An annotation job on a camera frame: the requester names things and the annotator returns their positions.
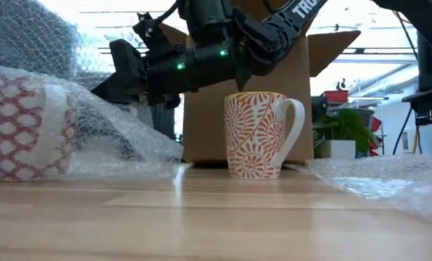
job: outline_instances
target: red patterned mug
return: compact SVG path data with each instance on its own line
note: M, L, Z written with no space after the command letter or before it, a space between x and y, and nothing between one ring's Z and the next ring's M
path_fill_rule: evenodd
M300 101L272 92L246 92L225 98L224 121L229 173L233 178L278 178L281 165L304 124ZM295 109L286 138L286 111Z
M65 174L75 138L75 107L61 86L0 76L0 181Z

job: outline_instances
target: mug handle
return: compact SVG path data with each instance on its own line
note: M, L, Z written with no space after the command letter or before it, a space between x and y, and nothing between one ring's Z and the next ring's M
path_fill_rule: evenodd
M43 88L36 91L36 98L45 100L39 137L34 146L33 165L45 168L58 146L59 137L65 125L67 94L61 86L42 83Z
M275 111L279 118L286 118L288 106L293 106L295 109L295 121L287 136L286 142L273 159L273 165L278 167L282 165L283 161L287 158L288 153L294 147L304 125L304 106L300 101L295 99L284 99L275 106Z

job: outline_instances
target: green led light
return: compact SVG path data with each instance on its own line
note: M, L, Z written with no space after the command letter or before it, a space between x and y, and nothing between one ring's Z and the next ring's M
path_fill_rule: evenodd
M229 51L227 49L221 50L219 52L219 55L222 57L227 56L228 54L229 54Z
M180 64L178 64L178 70L183 70L186 68L186 64L181 62Z

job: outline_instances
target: wooden table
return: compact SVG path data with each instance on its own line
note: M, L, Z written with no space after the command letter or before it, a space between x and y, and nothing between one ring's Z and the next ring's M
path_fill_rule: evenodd
M432 260L432 223L313 175L0 183L0 260Z

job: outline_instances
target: ceiling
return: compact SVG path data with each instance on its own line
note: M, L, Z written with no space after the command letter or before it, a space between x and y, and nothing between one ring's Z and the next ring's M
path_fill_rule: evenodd
M108 54L108 43L124 38L134 46L141 40L130 29L137 23L137 12L151 12L153 17L161 15L174 0L39 0L65 19L75 23L84 32L86 48L101 49L104 62L112 69ZM187 33L186 23L177 13L165 20ZM320 10L309 30L312 33L331 33L345 30L361 30L362 35L342 54L336 62L326 68L316 79L312 79L312 94L318 95L335 89L337 81L346 79L353 85L365 79L377 78L403 64L414 63L409 41L393 12L377 7L369 0L329 0ZM410 37L416 44L416 32L407 25ZM364 49L364 54L354 54Z

